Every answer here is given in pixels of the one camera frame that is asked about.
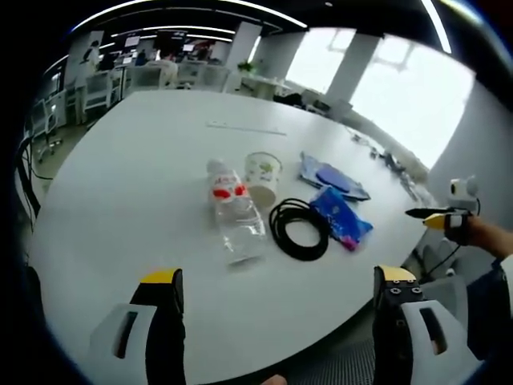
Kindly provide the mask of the person's right hand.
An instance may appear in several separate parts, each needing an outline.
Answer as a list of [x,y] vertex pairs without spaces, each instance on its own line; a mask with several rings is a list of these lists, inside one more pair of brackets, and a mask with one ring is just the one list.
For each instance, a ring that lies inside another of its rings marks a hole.
[[488,223],[480,217],[469,218],[469,245],[504,260],[512,255],[512,232]]

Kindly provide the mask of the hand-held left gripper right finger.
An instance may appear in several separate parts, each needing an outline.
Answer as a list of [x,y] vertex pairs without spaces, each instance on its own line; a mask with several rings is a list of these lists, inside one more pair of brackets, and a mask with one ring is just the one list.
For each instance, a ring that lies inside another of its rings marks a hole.
[[373,338],[375,384],[464,384],[480,366],[466,327],[400,267],[374,267]]

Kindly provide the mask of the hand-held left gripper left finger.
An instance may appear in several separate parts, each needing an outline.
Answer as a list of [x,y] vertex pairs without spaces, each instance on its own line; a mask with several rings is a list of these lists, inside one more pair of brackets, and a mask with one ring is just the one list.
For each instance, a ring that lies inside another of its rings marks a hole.
[[185,336],[183,270],[151,273],[91,334],[88,378],[93,384],[185,384]]

